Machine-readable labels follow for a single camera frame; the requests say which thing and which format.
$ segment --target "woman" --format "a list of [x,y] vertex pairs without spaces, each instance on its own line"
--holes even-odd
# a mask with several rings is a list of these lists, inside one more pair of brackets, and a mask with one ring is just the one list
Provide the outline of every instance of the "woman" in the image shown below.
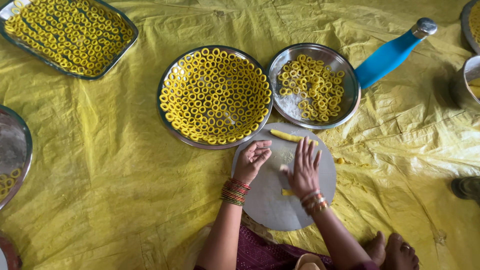
[[272,141],[254,141],[240,153],[233,179],[222,189],[223,203],[195,270],[377,270],[380,266],[387,270],[419,269],[415,249],[402,242],[402,237],[396,233],[390,235],[385,248],[384,235],[378,232],[367,251],[350,235],[320,192],[321,152],[313,158],[314,144],[308,144],[308,137],[297,145],[293,172],[286,169],[283,173],[305,211],[315,221],[331,257],[312,255],[291,245],[268,245],[240,225],[242,205],[250,189],[248,185],[270,157],[268,146],[271,144]]

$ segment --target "round rolling board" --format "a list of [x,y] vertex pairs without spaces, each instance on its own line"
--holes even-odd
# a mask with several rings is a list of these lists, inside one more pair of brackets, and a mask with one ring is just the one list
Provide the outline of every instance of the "round rolling board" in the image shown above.
[[332,154],[327,146],[312,132],[289,123],[270,123],[265,125],[259,133],[247,142],[239,145],[235,152],[232,164],[232,176],[240,151],[252,141],[272,140],[270,149],[272,155],[260,168],[255,180],[250,184],[252,188],[247,195],[243,209],[256,222],[277,231],[293,231],[307,227],[313,223],[311,217],[303,210],[300,200],[296,196],[282,195],[282,189],[290,189],[288,179],[280,172],[280,165],[287,164],[293,170],[297,143],[280,139],[270,134],[276,129],[297,136],[308,136],[318,141],[314,153],[322,151],[319,165],[320,189],[331,204],[335,194],[336,171]]

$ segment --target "woman's left hand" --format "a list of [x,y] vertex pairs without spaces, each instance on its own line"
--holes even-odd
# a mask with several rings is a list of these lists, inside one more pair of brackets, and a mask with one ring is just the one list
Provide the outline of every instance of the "woman's left hand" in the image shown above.
[[253,141],[242,150],[237,159],[233,178],[244,184],[250,184],[257,176],[260,167],[272,154],[270,148],[263,148],[272,145],[272,141]]

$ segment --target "foot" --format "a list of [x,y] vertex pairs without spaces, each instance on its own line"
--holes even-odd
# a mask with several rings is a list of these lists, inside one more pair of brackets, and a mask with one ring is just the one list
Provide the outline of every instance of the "foot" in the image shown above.
[[419,270],[419,258],[415,249],[403,242],[402,236],[392,233],[388,238],[384,269]]
[[378,231],[377,236],[365,247],[368,256],[380,267],[385,261],[385,235]]

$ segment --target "maroon clothing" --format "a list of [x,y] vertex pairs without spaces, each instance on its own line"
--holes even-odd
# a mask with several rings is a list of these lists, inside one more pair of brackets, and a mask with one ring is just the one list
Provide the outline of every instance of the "maroon clothing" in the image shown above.
[[[239,247],[237,251],[237,270],[292,270],[300,256],[315,254],[324,263],[327,270],[334,270],[329,256],[308,252],[287,244],[269,245],[247,227],[240,226]],[[193,270],[205,270],[195,266]],[[373,261],[362,263],[352,270],[378,270]]]

